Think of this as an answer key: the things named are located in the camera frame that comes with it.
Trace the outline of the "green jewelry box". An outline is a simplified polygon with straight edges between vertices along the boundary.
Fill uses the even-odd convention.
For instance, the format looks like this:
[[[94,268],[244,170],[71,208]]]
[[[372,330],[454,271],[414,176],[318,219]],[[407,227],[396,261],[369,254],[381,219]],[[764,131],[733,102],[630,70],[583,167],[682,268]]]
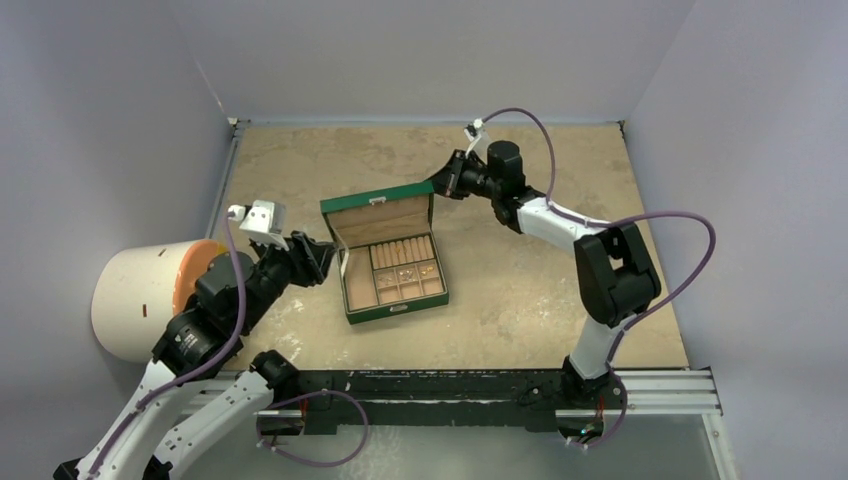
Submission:
[[[433,233],[429,181],[324,199],[320,212],[340,247],[345,316],[357,325],[449,304]]]

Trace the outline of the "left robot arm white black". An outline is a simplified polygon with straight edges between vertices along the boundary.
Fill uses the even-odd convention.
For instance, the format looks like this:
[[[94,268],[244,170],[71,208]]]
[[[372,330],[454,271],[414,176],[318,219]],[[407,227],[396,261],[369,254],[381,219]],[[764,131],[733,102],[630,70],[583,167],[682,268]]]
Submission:
[[[337,251],[333,242],[299,231],[251,246],[257,261],[235,248],[210,261],[183,310],[166,324],[120,417],[89,454],[61,463],[54,478],[178,479],[262,402],[275,409],[295,402],[299,372],[271,351],[220,397],[180,417],[287,287],[326,280]]]

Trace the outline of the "silver crystal drop earring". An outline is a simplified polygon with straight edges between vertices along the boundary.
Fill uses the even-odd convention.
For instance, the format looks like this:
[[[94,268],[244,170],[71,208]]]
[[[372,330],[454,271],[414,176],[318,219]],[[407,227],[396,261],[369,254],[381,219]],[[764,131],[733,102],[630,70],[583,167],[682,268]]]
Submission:
[[[401,282],[413,282],[419,280],[418,270],[415,267],[398,270],[398,278]]]

